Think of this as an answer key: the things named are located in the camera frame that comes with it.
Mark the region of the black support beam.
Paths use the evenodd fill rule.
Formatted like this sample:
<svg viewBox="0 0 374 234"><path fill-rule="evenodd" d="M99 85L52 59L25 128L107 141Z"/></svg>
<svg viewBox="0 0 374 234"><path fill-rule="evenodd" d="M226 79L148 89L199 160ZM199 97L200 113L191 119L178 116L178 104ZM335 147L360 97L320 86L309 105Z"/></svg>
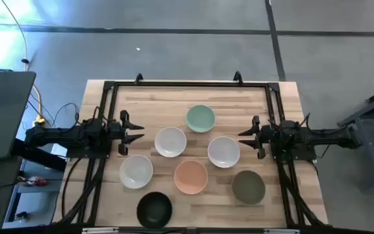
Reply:
<svg viewBox="0 0 374 234"><path fill-rule="evenodd" d="M63 158L39 148L28 148L22 140L15 139L11 153L53 170L64 172L66 169L66 161Z"/></svg>

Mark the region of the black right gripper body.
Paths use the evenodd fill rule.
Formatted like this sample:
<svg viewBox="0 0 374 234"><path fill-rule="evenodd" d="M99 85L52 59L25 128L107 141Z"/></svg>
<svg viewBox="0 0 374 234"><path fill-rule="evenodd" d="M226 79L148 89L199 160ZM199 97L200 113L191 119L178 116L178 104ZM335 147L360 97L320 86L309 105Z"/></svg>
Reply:
<svg viewBox="0 0 374 234"><path fill-rule="evenodd" d="M255 148L258 150L258 159L266 156L263 144L269 144L273 139L273 130L270 125L260 126L259 116L253 116L253 131L255 136Z"/></svg>

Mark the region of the black bowl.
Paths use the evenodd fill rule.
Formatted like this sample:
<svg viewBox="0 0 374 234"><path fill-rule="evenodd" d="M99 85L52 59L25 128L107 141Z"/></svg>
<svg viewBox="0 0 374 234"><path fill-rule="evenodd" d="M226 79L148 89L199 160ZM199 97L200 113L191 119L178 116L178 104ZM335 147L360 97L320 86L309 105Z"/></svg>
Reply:
<svg viewBox="0 0 374 234"><path fill-rule="evenodd" d="M161 192L150 192L141 198L136 208L139 223L148 229L160 229L168 224L173 213L168 196Z"/></svg>

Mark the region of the olive green bowl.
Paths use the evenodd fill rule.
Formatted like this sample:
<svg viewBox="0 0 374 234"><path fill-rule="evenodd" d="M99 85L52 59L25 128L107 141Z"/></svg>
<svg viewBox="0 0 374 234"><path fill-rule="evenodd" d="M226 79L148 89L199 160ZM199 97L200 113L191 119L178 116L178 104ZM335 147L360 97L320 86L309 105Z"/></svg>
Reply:
<svg viewBox="0 0 374 234"><path fill-rule="evenodd" d="M233 177L232 192L240 202L246 205L256 205L264 199L266 185L259 174L244 170Z"/></svg>

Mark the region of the mint green bowl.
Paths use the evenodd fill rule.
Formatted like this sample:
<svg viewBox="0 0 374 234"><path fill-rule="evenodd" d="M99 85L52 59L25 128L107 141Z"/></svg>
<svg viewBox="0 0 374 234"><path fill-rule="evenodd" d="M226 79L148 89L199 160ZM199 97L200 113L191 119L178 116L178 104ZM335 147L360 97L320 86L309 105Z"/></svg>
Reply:
<svg viewBox="0 0 374 234"><path fill-rule="evenodd" d="M187 126L196 133L211 130L216 122L214 111L206 105L195 105L186 114Z"/></svg>

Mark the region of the small red object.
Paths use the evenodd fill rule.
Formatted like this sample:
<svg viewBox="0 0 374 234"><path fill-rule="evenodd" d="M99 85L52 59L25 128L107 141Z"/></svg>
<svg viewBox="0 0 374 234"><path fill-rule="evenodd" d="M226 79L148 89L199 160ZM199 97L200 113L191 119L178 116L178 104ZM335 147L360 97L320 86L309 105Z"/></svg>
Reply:
<svg viewBox="0 0 374 234"><path fill-rule="evenodd" d="M47 180L42 177L33 176L25 180L26 187L44 187L47 184Z"/></svg>

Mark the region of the black aluminium table frame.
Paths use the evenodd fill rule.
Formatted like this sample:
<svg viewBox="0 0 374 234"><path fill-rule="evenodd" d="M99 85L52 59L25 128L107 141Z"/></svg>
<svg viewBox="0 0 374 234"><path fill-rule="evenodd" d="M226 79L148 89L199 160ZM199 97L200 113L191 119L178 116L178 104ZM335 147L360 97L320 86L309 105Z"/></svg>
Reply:
<svg viewBox="0 0 374 234"><path fill-rule="evenodd" d="M280 91L282 109L269 106L266 93ZM195 105L206 105L216 115L214 127L205 133L196 133L186 124L186 114ZM276 117L301 121L303 112L294 82L249 83L240 86L234 82L196 82L173 84L142 82L118 86L115 110L129 112L132 123L144 127L143 137L129 145L130 155L148 157L154 167L151 181L144 188L130 189L119 180L119 167L124 156L113 147L106 161L95 224L98 227L115 226L136 228L139 221L136 207L149 192L162 192L172 203L171 228L283 228L286 226L277 165L270 155L258 159L256 150L240 146L241 157L228 169L215 167L207 157L208 144L216 137L226 136L239 143L239 133L251 127L253 116L266 124L269 110ZM156 134L165 127L177 127L186 135L187 144L177 157L161 156L155 149ZM182 161L201 162L208 171L206 188L196 195L182 193L175 185L173 174ZM232 194L231 181L243 170L252 170L262 176L266 195L257 205L244 205Z"/></svg>

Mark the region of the white bowl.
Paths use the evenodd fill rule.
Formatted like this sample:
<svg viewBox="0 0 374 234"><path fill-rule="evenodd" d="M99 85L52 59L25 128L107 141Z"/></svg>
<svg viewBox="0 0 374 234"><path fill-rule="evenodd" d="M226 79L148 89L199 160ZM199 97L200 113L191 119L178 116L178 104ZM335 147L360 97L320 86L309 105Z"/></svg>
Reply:
<svg viewBox="0 0 374 234"><path fill-rule="evenodd" d="M240 159L240 148L232 138L218 136L209 143L207 155L213 165L231 168Z"/></svg>
<svg viewBox="0 0 374 234"><path fill-rule="evenodd" d="M126 158L119 167L119 179L124 187L140 189L145 187L153 176L152 162L143 155Z"/></svg>
<svg viewBox="0 0 374 234"><path fill-rule="evenodd" d="M186 135L177 127L165 127L155 137L155 149L161 156L167 158L181 155L186 144Z"/></svg>

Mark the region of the grey shelf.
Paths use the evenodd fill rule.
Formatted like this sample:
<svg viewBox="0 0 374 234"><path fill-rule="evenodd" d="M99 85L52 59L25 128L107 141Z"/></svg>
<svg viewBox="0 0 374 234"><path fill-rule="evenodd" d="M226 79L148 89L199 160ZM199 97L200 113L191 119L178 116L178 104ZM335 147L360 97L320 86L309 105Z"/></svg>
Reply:
<svg viewBox="0 0 374 234"><path fill-rule="evenodd" d="M60 192L62 171L23 161L20 174L26 178L37 176L48 179L44 187L16 185L3 222L4 228L22 228L49 224L53 219L56 199Z"/></svg>

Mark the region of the peach bowl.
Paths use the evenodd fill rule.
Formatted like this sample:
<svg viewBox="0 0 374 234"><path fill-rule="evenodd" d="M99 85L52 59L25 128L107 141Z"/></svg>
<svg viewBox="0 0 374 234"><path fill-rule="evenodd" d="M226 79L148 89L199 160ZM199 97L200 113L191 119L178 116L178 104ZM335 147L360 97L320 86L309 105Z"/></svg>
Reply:
<svg viewBox="0 0 374 234"><path fill-rule="evenodd" d="M202 192L208 183L208 173L199 161L182 161L175 169L174 182L184 194L194 195Z"/></svg>

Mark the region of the white bracket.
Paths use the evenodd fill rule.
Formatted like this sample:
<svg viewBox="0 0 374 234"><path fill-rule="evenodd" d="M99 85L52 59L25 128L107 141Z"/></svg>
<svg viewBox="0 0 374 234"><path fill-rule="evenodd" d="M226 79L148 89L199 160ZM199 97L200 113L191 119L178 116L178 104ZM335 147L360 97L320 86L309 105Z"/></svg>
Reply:
<svg viewBox="0 0 374 234"><path fill-rule="evenodd" d="M267 228L263 229L263 234L301 234L298 229Z"/></svg>
<svg viewBox="0 0 374 234"><path fill-rule="evenodd" d="M81 234L118 234L116 227L88 227L83 228Z"/></svg>

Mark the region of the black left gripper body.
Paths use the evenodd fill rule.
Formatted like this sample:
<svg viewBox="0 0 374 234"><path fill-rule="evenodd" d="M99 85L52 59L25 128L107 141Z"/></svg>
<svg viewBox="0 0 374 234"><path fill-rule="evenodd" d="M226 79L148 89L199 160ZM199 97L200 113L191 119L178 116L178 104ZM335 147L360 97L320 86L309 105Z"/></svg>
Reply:
<svg viewBox="0 0 374 234"><path fill-rule="evenodd" d="M128 155L128 133L129 127L129 113L126 110L120 112L120 122L112 121L108 127L108 133L111 140L120 140L118 145L118 153L121 155Z"/></svg>

